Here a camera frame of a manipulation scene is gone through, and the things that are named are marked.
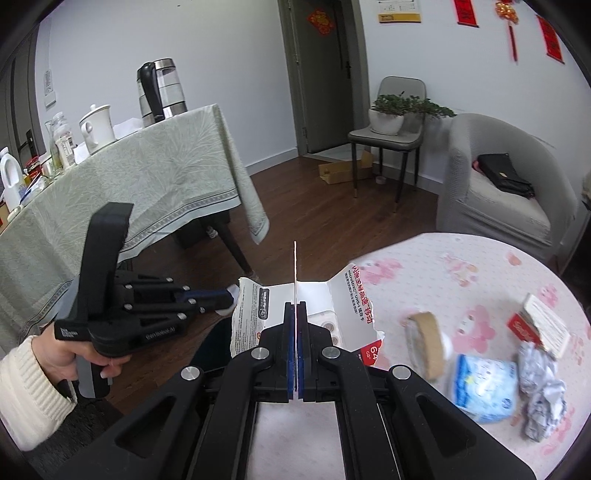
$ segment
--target crumpled aluminum foil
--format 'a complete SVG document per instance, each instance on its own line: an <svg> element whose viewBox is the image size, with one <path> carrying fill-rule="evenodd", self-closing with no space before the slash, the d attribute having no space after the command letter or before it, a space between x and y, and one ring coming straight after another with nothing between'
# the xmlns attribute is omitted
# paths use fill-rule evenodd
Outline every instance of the crumpled aluminum foil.
<svg viewBox="0 0 591 480"><path fill-rule="evenodd" d="M566 384L556 380L556 360L532 342L521 342L518 368L519 387L530 398L525 434L541 442L552 435L566 413Z"/></svg>

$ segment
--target kettle handle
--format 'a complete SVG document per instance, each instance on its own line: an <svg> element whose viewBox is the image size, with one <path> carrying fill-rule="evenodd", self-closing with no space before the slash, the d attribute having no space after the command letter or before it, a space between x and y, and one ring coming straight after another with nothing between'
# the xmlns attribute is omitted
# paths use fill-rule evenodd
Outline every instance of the kettle handle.
<svg viewBox="0 0 591 480"><path fill-rule="evenodd" d="M162 107L162 98L158 88L158 78L156 76L156 65L153 61L144 63L139 69L139 81L146 94L146 100L152 110L154 122L158 123L164 120L164 108Z"/></svg>

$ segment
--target round table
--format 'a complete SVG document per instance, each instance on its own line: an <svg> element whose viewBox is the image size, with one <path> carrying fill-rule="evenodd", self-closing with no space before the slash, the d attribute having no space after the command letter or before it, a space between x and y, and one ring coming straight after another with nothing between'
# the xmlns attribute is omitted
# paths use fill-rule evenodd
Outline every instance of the round table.
<svg viewBox="0 0 591 480"><path fill-rule="evenodd" d="M432 312L453 342L454 355L433 385L447 396L458 353L515 361L519 339L506 326L528 293L565 322L572 337L558 361L567 385L567 413L557 430L536 443L523 434L521 396L513 418L483 428L545 479L568 451L591 413L591 326L569 289L548 268L507 244L473 235L425 233L354 261L374 304L375 328L385 333L376 367L410 365L404 326Z"/></svg>

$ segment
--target green plant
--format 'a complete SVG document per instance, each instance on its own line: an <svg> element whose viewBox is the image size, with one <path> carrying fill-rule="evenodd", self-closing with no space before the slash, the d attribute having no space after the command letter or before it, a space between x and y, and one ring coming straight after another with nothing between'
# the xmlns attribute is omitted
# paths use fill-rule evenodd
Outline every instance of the green plant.
<svg viewBox="0 0 591 480"><path fill-rule="evenodd" d="M420 99L414 95L403 97L403 94L404 92L400 95L380 95L376 98L371 109L388 115L423 113L439 118L456 116L453 110L433 103L430 98Z"/></svg>

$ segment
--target red label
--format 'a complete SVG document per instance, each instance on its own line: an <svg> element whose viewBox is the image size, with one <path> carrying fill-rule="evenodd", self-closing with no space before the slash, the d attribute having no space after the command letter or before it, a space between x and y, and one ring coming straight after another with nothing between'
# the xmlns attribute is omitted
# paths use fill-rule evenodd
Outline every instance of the red label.
<svg viewBox="0 0 591 480"><path fill-rule="evenodd" d="M535 330L523 318L521 318L518 313L511 317L507 326L515 335L517 335L519 340L523 340L524 342L534 342L536 345L542 344L542 341Z"/></svg>
<svg viewBox="0 0 591 480"><path fill-rule="evenodd" d="M544 34L544 41L546 42L546 55L558 60L560 63L564 63L562 59L562 51L560 50L560 42L558 41L558 35L546 20L538 15L540 26L542 27L542 33Z"/></svg>
<svg viewBox="0 0 591 480"><path fill-rule="evenodd" d="M378 351L381 346L382 341L376 340L374 343L370 343L369 345L360 348L357 351L357 355L359 356L364 365L371 367L378 359Z"/></svg>
<svg viewBox="0 0 591 480"><path fill-rule="evenodd" d="M457 23L459 25L468 25L477 27L476 15L472 7L472 0L454 0L456 3Z"/></svg>

